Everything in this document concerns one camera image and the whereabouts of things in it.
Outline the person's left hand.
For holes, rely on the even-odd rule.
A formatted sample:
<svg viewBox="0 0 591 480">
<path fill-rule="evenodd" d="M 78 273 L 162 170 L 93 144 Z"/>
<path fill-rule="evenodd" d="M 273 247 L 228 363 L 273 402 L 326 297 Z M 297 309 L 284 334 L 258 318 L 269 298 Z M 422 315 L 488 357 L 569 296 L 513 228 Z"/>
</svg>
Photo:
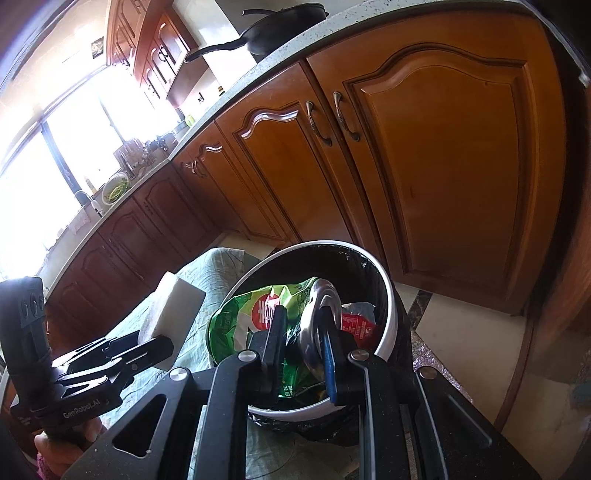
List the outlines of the person's left hand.
<svg viewBox="0 0 591 480">
<path fill-rule="evenodd" d="M 45 432 L 34 437 L 37 449 L 37 474 L 41 479 L 60 479 L 106 428 L 99 418 L 94 418 L 75 427 L 74 431 L 82 436 L 82 446 L 51 438 Z"/>
</svg>

